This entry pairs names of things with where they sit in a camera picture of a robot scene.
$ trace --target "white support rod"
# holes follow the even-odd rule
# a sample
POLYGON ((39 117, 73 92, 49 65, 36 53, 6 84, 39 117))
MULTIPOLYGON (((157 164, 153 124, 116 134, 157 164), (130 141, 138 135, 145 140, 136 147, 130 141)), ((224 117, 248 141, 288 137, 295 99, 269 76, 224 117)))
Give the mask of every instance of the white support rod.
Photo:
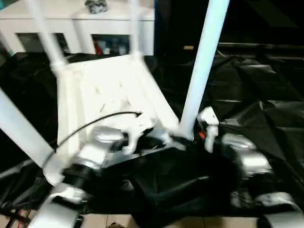
POLYGON ((130 5, 130 27, 131 27, 131 34, 130 34, 130 44, 131 44, 131 54, 134 57, 138 57, 140 53, 139 49, 139 6, 138 0, 129 0, 130 5))
POLYGON ((0 128, 38 166, 53 150, 0 89, 0 128))
POLYGON ((50 60, 52 69, 62 68, 67 63, 60 51, 60 47, 55 39, 54 34, 48 30, 48 25, 41 13, 41 7, 36 0, 26 0, 27 8, 35 19, 35 23, 39 29, 39 37, 42 41, 44 50, 50 60))
POLYGON ((188 139, 193 138, 193 126, 199 112, 228 5, 229 0, 209 0, 199 49, 180 121, 180 133, 188 139))

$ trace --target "floor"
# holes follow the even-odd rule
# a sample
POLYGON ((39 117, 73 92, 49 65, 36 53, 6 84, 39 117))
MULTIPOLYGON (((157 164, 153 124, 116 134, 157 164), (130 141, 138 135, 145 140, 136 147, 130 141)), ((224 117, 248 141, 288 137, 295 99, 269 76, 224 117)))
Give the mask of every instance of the floor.
MULTIPOLYGON (((5 228, 8 219, 0 217, 0 228, 5 228)), ((138 228, 130 215, 95 215, 85 216, 82 228, 105 228, 112 223, 118 223, 126 228, 138 228)), ((254 218, 200 218, 186 217, 177 221, 167 228, 256 228, 254 218)))

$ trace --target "black plastic sheet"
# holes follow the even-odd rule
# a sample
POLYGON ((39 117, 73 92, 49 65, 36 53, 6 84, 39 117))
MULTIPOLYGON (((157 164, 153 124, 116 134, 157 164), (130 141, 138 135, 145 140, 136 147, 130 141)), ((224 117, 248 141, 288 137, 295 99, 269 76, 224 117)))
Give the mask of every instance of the black plastic sheet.
MULTIPOLYGON (((70 62, 97 59, 76 54, 70 62)), ((171 65, 154 57, 145 61, 169 104, 180 118, 194 62, 171 65)), ((0 68, 0 86, 51 144, 57 137, 56 80, 44 54, 21 54, 0 68)), ((214 60, 201 108, 212 106, 220 133, 240 133, 269 159, 276 176, 304 209, 304 62, 297 60, 214 60)), ((36 209, 50 185, 28 157, 1 133, 10 146, 0 166, 0 207, 36 209)), ((258 211, 230 204, 233 173, 221 159, 203 151, 196 141, 187 152, 169 150, 110 168, 111 178, 96 181, 94 198, 83 213, 132 214, 142 226, 166 224, 186 215, 257 216, 258 211), (111 183, 128 180, 132 190, 111 183)))

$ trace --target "white cabinet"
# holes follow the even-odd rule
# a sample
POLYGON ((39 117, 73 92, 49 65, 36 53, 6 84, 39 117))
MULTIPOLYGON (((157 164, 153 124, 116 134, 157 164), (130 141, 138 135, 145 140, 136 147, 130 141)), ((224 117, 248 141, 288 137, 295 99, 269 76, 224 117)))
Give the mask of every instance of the white cabinet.
MULTIPOLYGON (((105 45, 107 50, 122 49, 125 35, 130 34, 130 14, 127 0, 109 0, 109 10, 105 13, 90 14, 84 0, 40 0, 40 7, 49 30, 66 43, 70 53, 91 53, 105 45)), ((145 55, 153 55, 154 49, 154 8, 153 0, 142 0, 140 12, 140 44, 145 55)), ((0 10, 0 32, 12 53, 32 51, 37 47, 38 29, 27 11, 24 0, 19 0, 0 10)))

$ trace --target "object on shelf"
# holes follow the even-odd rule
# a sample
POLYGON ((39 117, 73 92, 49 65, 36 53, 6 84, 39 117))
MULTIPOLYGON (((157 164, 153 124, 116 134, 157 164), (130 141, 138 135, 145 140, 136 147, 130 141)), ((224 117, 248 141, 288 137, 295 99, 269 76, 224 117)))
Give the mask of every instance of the object on shelf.
POLYGON ((106 12, 108 8, 106 0, 86 0, 85 6, 91 14, 106 12))
POLYGON ((129 35, 92 35, 97 55, 126 55, 130 51, 129 35))

